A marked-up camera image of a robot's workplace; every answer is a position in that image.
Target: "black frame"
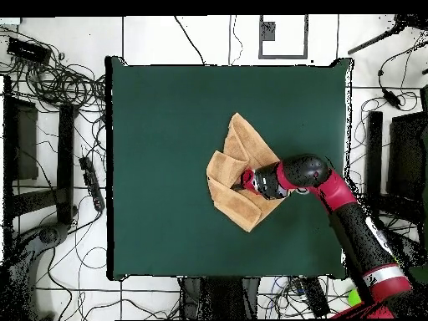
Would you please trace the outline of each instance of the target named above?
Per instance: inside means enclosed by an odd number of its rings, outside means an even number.
[[[13,166],[16,165],[16,119],[13,105],[12,80],[4,77],[3,144],[4,144],[4,181],[3,181],[3,230],[4,258],[13,254],[13,218],[37,211],[48,206],[56,206],[58,222],[71,225],[75,208],[74,196],[74,118],[75,108],[62,104],[59,107],[59,142],[57,187],[45,191],[13,194]]]
[[[268,35],[263,31],[263,27],[271,27]],[[263,42],[275,40],[275,23],[265,23],[263,15],[260,15],[259,36],[258,36],[258,58],[259,59],[307,59],[308,58],[308,32],[309,32],[309,15],[304,15],[304,38],[303,38],[303,54],[296,55],[264,55]]]

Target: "green table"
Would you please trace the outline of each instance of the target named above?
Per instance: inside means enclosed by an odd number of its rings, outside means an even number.
[[[291,195],[251,233],[214,206],[206,166],[238,112],[279,157],[343,170],[350,60],[317,67],[113,67],[114,275],[331,273],[341,248],[312,195]]]

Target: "black cable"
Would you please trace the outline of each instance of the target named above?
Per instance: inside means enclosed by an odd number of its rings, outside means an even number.
[[[190,42],[191,46],[197,51],[197,53],[199,54],[199,57],[201,58],[202,64],[205,65],[205,61],[204,58],[201,55],[201,52],[198,50],[198,48],[195,46],[195,44],[193,44],[193,42],[191,41],[189,35],[187,34],[186,30],[184,29],[183,25],[181,24],[181,22],[178,20],[177,16],[174,16],[174,19],[176,20],[176,22],[180,25],[181,29],[183,30],[183,33],[186,35],[187,40]]]
[[[237,37],[237,35],[235,34],[235,26],[236,26],[236,24],[237,24],[237,15],[235,15],[235,21],[233,22],[233,30],[232,30],[232,32],[233,32],[233,36],[234,36],[234,37],[237,39],[237,41],[241,44],[241,51],[239,52],[238,57],[237,57],[236,59],[233,59],[232,65],[233,65],[237,60],[239,60],[239,59],[241,58],[242,51],[244,50],[244,47],[243,47],[242,42],[241,42],[241,39],[239,39],[239,38]]]
[[[73,294],[69,291],[69,289],[67,289],[65,286],[63,286],[62,284],[58,283],[57,281],[54,280],[54,278],[52,277],[52,275],[50,274],[50,269],[52,267],[52,263],[54,262],[55,259],[55,253],[56,253],[56,247],[53,248],[53,253],[52,253],[52,258],[50,259],[50,263],[48,265],[48,276],[50,278],[50,280],[55,283],[57,286],[59,286],[60,288],[62,288],[63,290],[67,291],[67,293],[70,296],[69,302],[67,303],[67,305],[65,306],[63,312],[59,315],[58,321],[61,321],[61,319],[64,316],[65,311],[67,310],[67,308],[69,307],[69,305],[71,304],[71,301],[73,300]]]

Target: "black equipment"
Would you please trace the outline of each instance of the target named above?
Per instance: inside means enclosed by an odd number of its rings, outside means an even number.
[[[80,167],[84,171],[84,184],[88,187],[88,193],[92,197],[94,208],[101,213],[105,209],[105,203],[94,166],[88,156],[79,159]]]
[[[9,37],[8,54],[37,64],[49,64],[51,50]]]
[[[37,161],[17,139],[17,101],[12,97],[12,80],[4,77],[3,112],[3,261],[0,264],[0,318],[38,320],[34,302],[34,283],[40,256],[67,237],[77,207],[73,205],[74,107],[59,107],[57,186],[45,191],[13,194],[13,180],[20,156]],[[57,221],[35,227],[21,235],[13,230],[13,218],[56,206]]]
[[[181,319],[257,318],[260,278],[183,278],[178,279],[178,282],[181,286]]]

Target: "tan towel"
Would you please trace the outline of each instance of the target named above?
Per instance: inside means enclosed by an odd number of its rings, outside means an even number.
[[[277,161],[279,159],[262,137],[236,113],[229,123],[223,152],[214,152],[206,175],[214,206],[246,232],[250,232],[284,199],[268,201],[250,191],[233,191],[231,186],[247,168],[257,169]]]

